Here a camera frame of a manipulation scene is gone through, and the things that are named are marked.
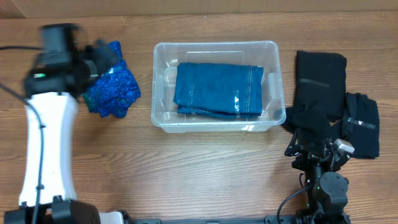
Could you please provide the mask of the blue sequin cloth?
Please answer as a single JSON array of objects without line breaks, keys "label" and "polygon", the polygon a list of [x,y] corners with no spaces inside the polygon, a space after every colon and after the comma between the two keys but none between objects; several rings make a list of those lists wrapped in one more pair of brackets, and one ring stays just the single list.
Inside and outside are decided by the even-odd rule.
[{"label": "blue sequin cloth", "polygon": [[94,82],[83,95],[88,111],[102,118],[113,115],[124,118],[129,107],[141,96],[139,85],[123,59],[121,43],[108,46],[119,57],[119,62]]}]

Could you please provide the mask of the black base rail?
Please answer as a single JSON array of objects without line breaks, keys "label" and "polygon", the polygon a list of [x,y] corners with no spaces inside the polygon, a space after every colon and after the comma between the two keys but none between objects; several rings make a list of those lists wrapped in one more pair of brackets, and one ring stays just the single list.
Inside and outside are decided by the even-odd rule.
[{"label": "black base rail", "polygon": [[294,216],[282,215],[277,221],[275,215],[268,215],[264,218],[227,218],[227,219],[186,219],[186,220],[161,220],[159,218],[133,219],[122,212],[109,212],[99,214],[102,224],[293,224]]}]

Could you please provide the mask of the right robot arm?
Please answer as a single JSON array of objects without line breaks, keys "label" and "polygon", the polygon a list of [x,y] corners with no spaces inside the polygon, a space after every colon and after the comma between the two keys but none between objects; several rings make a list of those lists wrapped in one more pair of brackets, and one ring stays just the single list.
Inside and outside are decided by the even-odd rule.
[{"label": "right robot arm", "polygon": [[351,158],[354,147],[348,141],[330,138],[323,140],[320,147],[305,142],[300,128],[297,128],[284,154],[294,157],[292,167],[301,170],[301,190],[285,199],[288,202],[298,194],[307,194],[306,209],[297,210],[289,218],[290,223],[350,223],[349,216],[344,213],[348,203],[347,178],[338,171]]}]

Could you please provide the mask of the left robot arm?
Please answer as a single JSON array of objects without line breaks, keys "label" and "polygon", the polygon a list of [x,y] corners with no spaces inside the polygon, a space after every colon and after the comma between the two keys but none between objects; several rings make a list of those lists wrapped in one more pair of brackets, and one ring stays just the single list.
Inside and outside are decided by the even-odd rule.
[{"label": "left robot arm", "polygon": [[81,46],[76,24],[41,28],[42,46],[24,79],[27,163],[12,223],[125,223],[121,212],[101,213],[77,199],[72,179],[72,131],[78,98],[118,62],[101,40]]}]

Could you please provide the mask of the black folded garment right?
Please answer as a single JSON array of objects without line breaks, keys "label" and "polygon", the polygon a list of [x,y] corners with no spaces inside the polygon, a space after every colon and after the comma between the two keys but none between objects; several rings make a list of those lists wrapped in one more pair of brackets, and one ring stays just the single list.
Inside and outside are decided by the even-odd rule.
[{"label": "black folded garment right", "polygon": [[351,143],[356,159],[379,157],[380,119],[376,101],[360,93],[347,93],[341,120],[331,127],[333,139]]}]

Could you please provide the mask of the clear plastic storage bin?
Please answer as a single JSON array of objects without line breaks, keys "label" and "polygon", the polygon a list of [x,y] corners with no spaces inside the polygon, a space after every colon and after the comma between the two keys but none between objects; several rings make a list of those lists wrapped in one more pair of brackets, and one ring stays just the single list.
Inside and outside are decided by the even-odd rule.
[{"label": "clear plastic storage bin", "polygon": [[[262,114],[257,118],[218,119],[178,113],[173,98],[177,67],[182,62],[263,67]],[[166,133],[263,132],[281,125],[285,119],[279,48],[275,42],[161,42],[154,47],[151,120]]]}]

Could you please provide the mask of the small black garment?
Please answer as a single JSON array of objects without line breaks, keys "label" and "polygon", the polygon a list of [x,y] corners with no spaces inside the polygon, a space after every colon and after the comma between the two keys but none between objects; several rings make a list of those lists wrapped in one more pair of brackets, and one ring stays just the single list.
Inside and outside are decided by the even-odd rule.
[{"label": "small black garment", "polygon": [[285,111],[287,117],[282,126],[291,133],[300,128],[307,144],[322,145],[324,139],[332,137],[330,122],[317,103],[295,105]]}]

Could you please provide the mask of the large black folded garment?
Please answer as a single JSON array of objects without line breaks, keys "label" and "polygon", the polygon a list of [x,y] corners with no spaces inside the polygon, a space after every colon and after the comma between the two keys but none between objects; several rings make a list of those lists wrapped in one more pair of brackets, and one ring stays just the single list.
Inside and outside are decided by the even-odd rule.
[{"label": "large black folded garment", "polygon": [[316,103],[329,121],[343,117],[347,59],[341,54],[306,52],[296,54],[294,103]]}]

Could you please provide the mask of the blue denim jeans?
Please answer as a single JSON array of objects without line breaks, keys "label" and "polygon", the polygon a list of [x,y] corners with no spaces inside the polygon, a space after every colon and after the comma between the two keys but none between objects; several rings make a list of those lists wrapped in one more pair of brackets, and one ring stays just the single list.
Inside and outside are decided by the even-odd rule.
[{"label": "blue denim jeans", "polygon": [[173,102],[180,114],[219,119],[257,118],[262,114],[264,68],[224,63],[180,63]]}]

